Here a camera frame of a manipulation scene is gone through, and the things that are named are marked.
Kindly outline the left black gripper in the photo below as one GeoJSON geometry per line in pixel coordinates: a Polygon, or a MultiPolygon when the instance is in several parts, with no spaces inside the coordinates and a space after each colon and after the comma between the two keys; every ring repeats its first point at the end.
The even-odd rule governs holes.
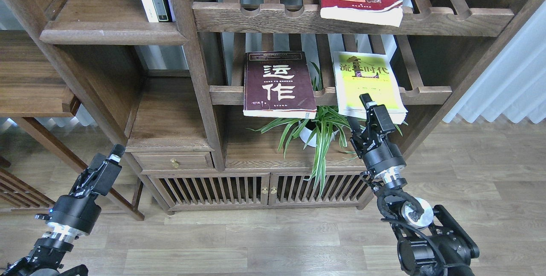
{"type": "Polygon", "coordinates": [[[96,154],[69,194],[60,196],[48,214],[37,214],[35,218],[45,220],[50,226],[66,225],[89,235],[101,213],[94,201],[98,195],[109,194],[122,169],[119,162],[124,153],[125,146],[115,144],[109,156],[96,154]]]}

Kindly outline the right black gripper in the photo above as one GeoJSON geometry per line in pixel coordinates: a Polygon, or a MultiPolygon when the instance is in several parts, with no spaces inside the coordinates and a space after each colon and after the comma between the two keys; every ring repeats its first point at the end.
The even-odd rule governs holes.
{"type": "Polygon", "coordinates": [[[359,98],[366,109],[366,126],[362,129],[356,117],[346,117],[351,144],[372,178],[399,178],[406,162],[398,146],[388,140],[388,134],[396,131],[388,110],[377,105],[368,93],[359,98]]]}

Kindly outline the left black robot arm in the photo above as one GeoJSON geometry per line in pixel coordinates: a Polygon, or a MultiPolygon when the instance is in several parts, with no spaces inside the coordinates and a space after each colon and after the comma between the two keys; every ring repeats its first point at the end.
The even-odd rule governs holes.
{"type": "Polygon", "coordinates": [[[8,265],[4,276],[87,276],[88,268],[78,265],[64,272],[61,261],[73,250],[73,241],[89,235],[102,209],[95,203],[98,195],[107,195],[122,167],[125,146],[115,144],[109,156],[97,153],[90,165],[73,184],[69,194],[60,196],[48,214],[37,214],[51,231],[37,239],[32,251],[8,265]]]}

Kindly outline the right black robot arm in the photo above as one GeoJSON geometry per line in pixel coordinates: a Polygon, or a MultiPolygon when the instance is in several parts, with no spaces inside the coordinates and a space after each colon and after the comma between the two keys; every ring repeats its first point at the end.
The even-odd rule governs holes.
{"type": "Polygon", "coordinates": [[[366,109],[362,128],[348,117],[351,144],[366,166],[361,179],[376,195],[377,208],[396,239],[401,269],[410,276],[471,276],[470,263],[479,248],[444,206],[431,206],[403,190],[406,166],[398,146],[388,139],[396,131],[388,110],[370,95],[360,95],[366,109]]]}

